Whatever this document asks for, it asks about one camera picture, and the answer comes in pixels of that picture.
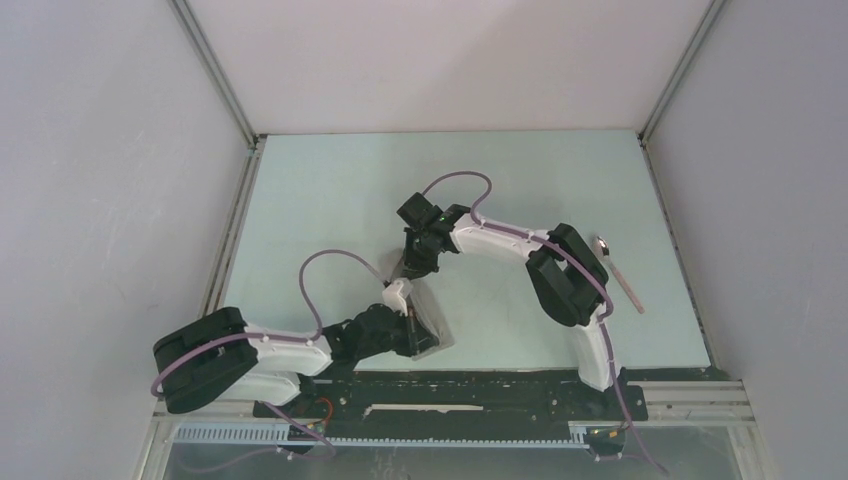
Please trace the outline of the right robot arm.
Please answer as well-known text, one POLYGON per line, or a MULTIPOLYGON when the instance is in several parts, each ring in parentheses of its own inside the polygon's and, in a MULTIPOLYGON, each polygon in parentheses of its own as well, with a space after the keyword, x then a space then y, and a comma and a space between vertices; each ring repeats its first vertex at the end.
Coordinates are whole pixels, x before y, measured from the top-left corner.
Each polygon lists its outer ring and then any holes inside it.
POLYGON ((622 403, 615 385, 620 367, 601 327, 607 299, 608 273, 581 235, 568 224, 533 230, 493 221, 469 207, 443 210, 421 193, 397 210, 406 224, 400 264, 409 280, 439 271, 443 253, 476 254, 524 266, 545 314, 572 328, 585 411, 606 418, 622 403))

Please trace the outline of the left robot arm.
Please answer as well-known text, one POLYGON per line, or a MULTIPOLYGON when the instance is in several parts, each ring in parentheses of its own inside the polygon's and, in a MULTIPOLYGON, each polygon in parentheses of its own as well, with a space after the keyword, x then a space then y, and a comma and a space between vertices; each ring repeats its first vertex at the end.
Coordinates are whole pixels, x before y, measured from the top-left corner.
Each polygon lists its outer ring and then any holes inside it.
POLYGON ((316 390, 306 378, 346 374, 360 361, 388 352, 419 357, 439 344, 414 311, 383 304, 311 336, 251 325, 238 308, 226 307, 154 344, 158 375, 151 392, 172 414, 217 400, 253 400, 299 417, 316 403, 316 390))

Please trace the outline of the grey cloth napkin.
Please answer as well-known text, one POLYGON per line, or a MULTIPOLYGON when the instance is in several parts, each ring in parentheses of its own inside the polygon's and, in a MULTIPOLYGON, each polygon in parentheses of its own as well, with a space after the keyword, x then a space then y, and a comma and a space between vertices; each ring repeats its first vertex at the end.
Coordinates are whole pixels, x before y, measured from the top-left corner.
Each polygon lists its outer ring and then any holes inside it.
MULTIPOLYGON (((378 260, 379 272, 383 275, 386 286, 392 282, 390 273, 392 262, 396 260, 395 252, 398 249, 400 248, 382 254, 378 260)), ((422 278, 409 281, 413 286, 409 314, 414 313, 424 327, 424 352, 411 358, 413 361, 418 361, 454 346, 455 338, 432 289, 422 278)))

